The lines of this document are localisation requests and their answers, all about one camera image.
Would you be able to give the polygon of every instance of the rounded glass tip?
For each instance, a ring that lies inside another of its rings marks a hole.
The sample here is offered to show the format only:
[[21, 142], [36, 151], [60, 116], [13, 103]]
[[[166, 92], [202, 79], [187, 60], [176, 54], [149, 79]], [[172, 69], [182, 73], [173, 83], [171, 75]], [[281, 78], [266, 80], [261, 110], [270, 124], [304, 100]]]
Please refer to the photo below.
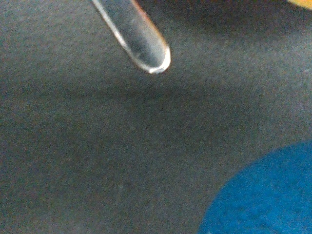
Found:
[[170, 48], [135, 0], [92, 0], [132, 61], [150, 74], [171, 62]]

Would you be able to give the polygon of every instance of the blue circle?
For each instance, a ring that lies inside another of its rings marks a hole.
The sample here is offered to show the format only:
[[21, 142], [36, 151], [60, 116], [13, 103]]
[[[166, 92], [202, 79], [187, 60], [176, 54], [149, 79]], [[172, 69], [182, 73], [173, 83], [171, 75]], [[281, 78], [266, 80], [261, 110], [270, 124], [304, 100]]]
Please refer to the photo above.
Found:
[[274, 151], [232, 178], [198, 234], [312, 234], [312, 141]]

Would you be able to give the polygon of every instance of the transparent tube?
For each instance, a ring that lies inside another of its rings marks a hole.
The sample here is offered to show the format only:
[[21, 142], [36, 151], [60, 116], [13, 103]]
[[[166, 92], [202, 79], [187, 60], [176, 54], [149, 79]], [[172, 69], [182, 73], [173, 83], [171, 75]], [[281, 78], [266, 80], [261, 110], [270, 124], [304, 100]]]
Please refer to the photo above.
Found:
[[92, 2], [137, 66], [151, 74], [169, 67], [168, 44], [135, 0]]

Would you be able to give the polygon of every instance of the yellow object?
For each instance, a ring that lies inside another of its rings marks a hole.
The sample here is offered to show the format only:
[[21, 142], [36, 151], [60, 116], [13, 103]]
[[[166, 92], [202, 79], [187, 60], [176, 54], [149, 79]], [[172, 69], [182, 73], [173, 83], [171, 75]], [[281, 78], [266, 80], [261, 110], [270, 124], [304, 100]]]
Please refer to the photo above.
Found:
[[312, 10], [312, 0], [288, 0], [293, 4]]

